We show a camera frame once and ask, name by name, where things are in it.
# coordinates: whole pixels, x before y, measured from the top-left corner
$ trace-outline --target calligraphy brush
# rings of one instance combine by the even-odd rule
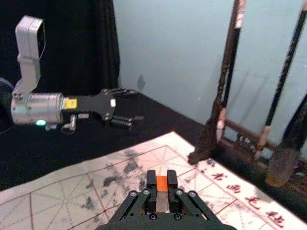
[[[235,35],[234,35],[234,45],[233,45],[233,51],[231,54],[231,61],[230,61],[230,67],[227,75],[227,83],[225,87],[225,93],[224,93],[224,99],[222,103],[222,110],[220,113],[219,121],[217,123],[217,130],[216,130],[216,138],[217,142],[220,141],[222,138],[224,129],[225,129],[225,121],[226,121],[226,107],[228,103],[228,97],[230,92],[230,85],[231,80],[234,72],[235,62],[236,62],[236,52],[239,44],[239,38],[240,38],[240,32],[243,24],[243,18],[245,13],[245,6],[246,6],[246,0],[241,0],[239,4],[239,11],[236,18],[236,27],[235,27]]]
[[[307,94],[289,122],[281,143],[269,162],[266,183],[283,186],[291,177],[300,159],[301,149],[307,138]]]
[[[287,57],[286,57],[284,64],[283,64],[283,70],[282,70],[281,75],[280,75],[280,79],[279,79],[279,82],[278,82],[278,85],[277,85],[277,89],[276,89],[276,92],[275,92],[275,95],[274,95],[273,102],[272,102],[270,110],[269,110],[269,114],[268,114],[268,117],[267,117],[267,120],[266,120],[266,123],[265,123],[265,127],[262,131],[262,134],[261,134],[259,141],[258,141],[258,144],[257,144],[257,152],[255,154],[255,160],[258,160],[260,158],[261,152],[262,152],[262,150],[263,150],[263,148],[264,148],[264,146],[267,142],[267,138],[268,138],[269,131],[270,131],[270,128],[271,128],[271,123],[272,123],[272,120],[273,120],[273,117],[274,117],[274,114],[275,114],[275,110],[276,110],[276,107],[278,105],[280,96],[282,94],[283,86],[284,86],[284,83],[286,81],[286,78],[287,78],[287,75],[288,75],[294,54],[295,54],[295,50],[296,50],[301,32],[303,30],[306,14],[307,14],[307,0],[305,0],[305,2],[304,2],[302,11],[300,13],[299,19],[298,19],[297,24],[296,24],[296,29],[295,29],[293,37],[292,37],[292,41],[291,41],[291,44],[290,44],[290,47],[289,47],[289,50],[288,50],[288,53],[287,53]]]
[[[217,88],[217,96],[213,102],[211,117],[205,124],[204,130],[201,134],[198,144],[195,146],[195,151],[190,153],[188,162],[196,164],[200,160],[207,159],[211,156],[212,152],[216,150],[216,126],[222,110],[222,94],[224,91],[225,79],[230,65],[231,53],[233,50],[236,17],[239,10],[240,0],[235,0],[230,25],[227,34],[227,40],[224,50],[224,57],[221,66],[221,75]]]

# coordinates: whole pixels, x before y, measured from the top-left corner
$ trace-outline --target red chinese characters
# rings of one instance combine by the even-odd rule
[[[234,185],[229,185],[226,188],[232,190],[234,193],[240,193],[241,192],[240,187],[241,186],[234,184]]]
[[[267,212],[268,218],[278,227],[283,228],[283,225],[281,225],[284,221],[282,216],[278,217],[277,212]]]
[[[214,180],[218,180],[221,181],[223,179],[223,177],[227,178],[226,175],[224,175],[224,173],[217,173],[217,174],[212,174],[211,176],[214,176]]]
[[[259,197],[252,196],[251,198],[245,197],[245,199],[248,200],[248,204],[251,205],[254,209],[260,209],[260,207],[256,206],[257,202],[260,200]]]

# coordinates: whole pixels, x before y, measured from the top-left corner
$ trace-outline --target black curtain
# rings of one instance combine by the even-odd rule
[[[6,0],[0,5],[0,77],[15,84],[15,27],[24,15],[45,20],[46,49],[36,92],[96,94],[118,87],[119,51],[112,0]]]

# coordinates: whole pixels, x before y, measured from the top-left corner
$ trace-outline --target screw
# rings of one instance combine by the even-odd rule
[[[156,220],[157,219],[157,215],[156,214],[150,214],[149,215],[149,219]]]
[[[182,194],[183,194],[183,191],[180,190],[180,189],[178,189],[178,190],[176,191],[176,194],[177,194],[177,195],[182,195]]]
[[[180,214],[178,214],[178,213],[176,213],[175,215],[174,215],[174,219],[175,220],[181,220],[181,215]]]
[[[189,195],[190,195],[191,197],[195,197],[195,196],[196,196],[196,193],[195,193],[195,192],[189,192]]]
[[[134,191],[130,192],[130,196],[136,196],[136,192]]]
[[[145,195],[148,195],[148,194],[150,193],[150,191],[149,191],[148,189],[145,189],[145,190],[143,191],[143,193],[144,193]]]

